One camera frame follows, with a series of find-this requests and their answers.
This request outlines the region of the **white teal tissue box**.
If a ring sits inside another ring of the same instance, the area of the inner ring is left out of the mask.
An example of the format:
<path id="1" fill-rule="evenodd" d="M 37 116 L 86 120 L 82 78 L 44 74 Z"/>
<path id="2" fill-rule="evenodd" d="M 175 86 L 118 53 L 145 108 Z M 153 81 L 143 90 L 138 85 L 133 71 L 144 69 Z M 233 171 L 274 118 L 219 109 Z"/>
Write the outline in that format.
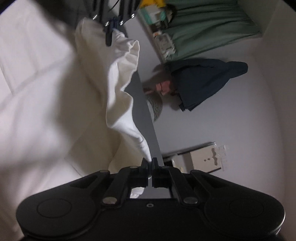
<path id="1" fill-rule="evenodd" d="M 166 19 L 165 11 L 162 8 L 158 8 L 156 5 L 141 8 L 140 12 L 148 25 L 153 25 Z"/>

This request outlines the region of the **clear zip pouch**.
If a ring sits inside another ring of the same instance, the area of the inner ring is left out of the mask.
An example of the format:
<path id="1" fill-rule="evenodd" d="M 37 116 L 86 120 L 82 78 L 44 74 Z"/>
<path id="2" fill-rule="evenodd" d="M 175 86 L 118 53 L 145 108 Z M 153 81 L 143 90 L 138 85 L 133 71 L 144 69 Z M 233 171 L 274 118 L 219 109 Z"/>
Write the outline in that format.
<path id="1" fill-rule="evenodd" d="M 164 60 L 175 54 L 175 46 L 167 33 L 155 36 L 154 40 Z"/>

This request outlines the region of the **white wooden chair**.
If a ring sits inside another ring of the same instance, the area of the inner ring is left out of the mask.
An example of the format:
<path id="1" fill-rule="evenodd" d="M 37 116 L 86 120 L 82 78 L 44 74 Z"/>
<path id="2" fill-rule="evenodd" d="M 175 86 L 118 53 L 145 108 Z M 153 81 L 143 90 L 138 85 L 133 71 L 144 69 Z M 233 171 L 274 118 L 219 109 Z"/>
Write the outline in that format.
<path id="1" fill-rule="evenodd" d="M 213 173 L 222 170 L 227 162 L 226 147 L 218 146 L 216 142 L 163 154 L 162 157 L 166 166 L 175 167 L 182 173 L 192 170 Z"/>

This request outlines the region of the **yellow cardboard box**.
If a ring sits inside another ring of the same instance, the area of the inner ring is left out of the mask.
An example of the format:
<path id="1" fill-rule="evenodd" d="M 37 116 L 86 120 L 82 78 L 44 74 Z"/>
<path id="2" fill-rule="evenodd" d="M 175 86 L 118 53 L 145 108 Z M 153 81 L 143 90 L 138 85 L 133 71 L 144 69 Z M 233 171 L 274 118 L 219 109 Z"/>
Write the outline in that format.
<path id="1" fill-rule="evenodd" d="M 164 0 L 142 0 L 140 3 L 140 8 L 145 8 L 146 6 L 155 5 L 158 8 L 163 8 L 166 6 L 166 2 Z"/>

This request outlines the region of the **dark teal hanging jacket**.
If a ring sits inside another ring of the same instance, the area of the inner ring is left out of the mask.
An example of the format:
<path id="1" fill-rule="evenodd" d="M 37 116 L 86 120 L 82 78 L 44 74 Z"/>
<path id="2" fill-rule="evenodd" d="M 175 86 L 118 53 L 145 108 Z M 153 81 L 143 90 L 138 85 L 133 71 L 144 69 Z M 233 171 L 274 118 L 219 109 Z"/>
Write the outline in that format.
<path id="1" fill-rule="evenodd" d="M 164 67 L 181 100 L 179 107 L 182 111 L 192 111 L 222 89 L 230 79 L 248 72 L 245 62 L 206 58 L 171 61 Z"/>

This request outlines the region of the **pink hanging cloth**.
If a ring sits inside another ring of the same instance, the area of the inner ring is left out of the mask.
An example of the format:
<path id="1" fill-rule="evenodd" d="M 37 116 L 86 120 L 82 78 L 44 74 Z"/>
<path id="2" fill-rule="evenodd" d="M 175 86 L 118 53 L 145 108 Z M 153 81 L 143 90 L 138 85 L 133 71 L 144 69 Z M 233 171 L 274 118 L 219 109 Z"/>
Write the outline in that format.
<path id="1" fill-rule="evenodd" d="M 162 96 L 171 93 L 171 81 L 166 80 L 156 84 L 156 91 L 160 93 Z"/>

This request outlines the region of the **white long-sleeve shirt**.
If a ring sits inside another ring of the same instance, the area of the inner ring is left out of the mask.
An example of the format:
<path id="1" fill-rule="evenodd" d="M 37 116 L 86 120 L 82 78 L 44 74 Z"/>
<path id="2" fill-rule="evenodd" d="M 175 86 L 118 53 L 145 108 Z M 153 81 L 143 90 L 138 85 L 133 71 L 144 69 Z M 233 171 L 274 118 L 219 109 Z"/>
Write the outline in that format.
<path id="1" fill-rule="evenodd" d="M 77 27 L 35 1 L 1 14 L 1 240 L 20 240 L 16 209 L 28 196 L 99 170 L 150 161 L 126 92 L 140 45 L 100 24 Z"/>

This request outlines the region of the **green curtain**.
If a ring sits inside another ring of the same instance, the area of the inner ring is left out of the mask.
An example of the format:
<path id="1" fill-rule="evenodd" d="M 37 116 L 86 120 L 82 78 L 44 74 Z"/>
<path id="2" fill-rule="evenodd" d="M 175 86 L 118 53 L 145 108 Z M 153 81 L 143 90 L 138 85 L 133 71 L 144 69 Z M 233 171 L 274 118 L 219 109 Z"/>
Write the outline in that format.
<path id="1" fill-rule="evenodd" d="M 165 29 L 175 47 L 167 61 L 187 59 L 261 34 L 238 1 L 166 1 L 176 15 Z"/>

